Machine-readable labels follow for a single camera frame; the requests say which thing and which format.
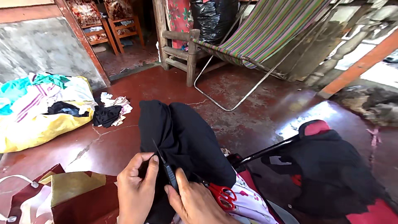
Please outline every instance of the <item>red scissors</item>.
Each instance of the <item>red scissors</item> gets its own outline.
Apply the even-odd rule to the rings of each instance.
[[[223,210],[234,210],[235,209],[235,205],[234,205],[234,203],[232,203],[232,201],[236,201],[237,197],[236,197],[236,194],[231,190],[231,188],[222,187],[222,186],[215,185],[213,183],[209,183],[209,182],[205,181],[203,178],[201,178],[198,174],[196,174],[196,173],[193,173],[193,174],[195,174],[198,177],[199,181],[210,190],[214,199],[216,199],[217,204]],[[234,197],[232,198],[230,196],[230,193],[227,191],[232,193],[234,195]]]

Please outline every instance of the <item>striped deck chair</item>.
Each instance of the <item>striped deck chair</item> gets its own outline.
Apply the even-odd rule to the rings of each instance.
[[[192,39],[197,46],[211,54],[212,57],[216,56],[224,61],[246,66],[250,69],[259,67],[268,71],[254,88],[232,109],[224,108],[196,86],[198,78],[212,57],[196,78],[194,87],[223,110],[234,110],[282,61],[271,70],[265,68],[261,63],[278,52],[297,34],[306,29],[330,2],[331,0],[259,0],[249,17],[225,43],[214,46],[197,39]],[[296,46],[314,30],[316,25],[318,25],[338,3],[339,1],[318,19],[317,23]]]

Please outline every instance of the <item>floral fabric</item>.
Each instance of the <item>floral fabric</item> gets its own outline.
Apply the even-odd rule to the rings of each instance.
[[[170,31],[189,32],[193,26],[189,0],[169,0],[167,2],[167,21]],[[173,40],[173,48],[185,50],[187,42]]]

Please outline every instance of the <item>gray wall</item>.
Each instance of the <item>gray wall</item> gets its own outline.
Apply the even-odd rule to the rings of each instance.
[[[45,71],[84,76],[93,89],[105,87],[64,17],[0,24],[0,83]]]

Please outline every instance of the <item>red concrete floor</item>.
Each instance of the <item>red concrete floor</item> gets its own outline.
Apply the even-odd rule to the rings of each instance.
[[[262,76],[259,71],[230,65],[208,73],[199,86],[231,107]],[[93,127],[90,122],[43,145],[5,154],[0,161],[0,178],[22,174],[33,179],[58,163],[67,172],[90,170],[117,175],[139,152],[139,101],[151,99],[167,104],[190,104],[213,128],[220,145],[242,156],[297,134],[300,124],[313,119],[328,122],[365,159],[371,153],[371,135],[366,129],[373,125],[334,102],[316,97],[315,92],[305,90],[300,83],[267,78],[232,112],[219,109],[185,83],[185,72],[176,68],[164,71],[160,66],[116,80],[103,91],[130,100],[134,109],[126,115],[122,125],[105,129]],[[397,133],[397,128],[380,129],[383,143],[377,147],[373,164],[374,175],[395,200],[398,199]],[[267,199],[287,208],[292,198],[299,194],[299,188],[289,177],[274,173],[260,161],[253,161],[249,166],[262,176],[257,175],[255,180]],[[0,213],[8,214],[11,196],[26,184],[19,179],[7,179],[0,184]]]
[[[125,69],[138,69],[159,60],[156,48],[156,33],[146,38],[145,49],[142,48],[138,36],[126,38],[134,40],[134,43],[123,47],[124,54],[119,53],[116,56],[109,46],[107,46],[106,51],[96,53],[99,62],[110,77],[119,74]]]

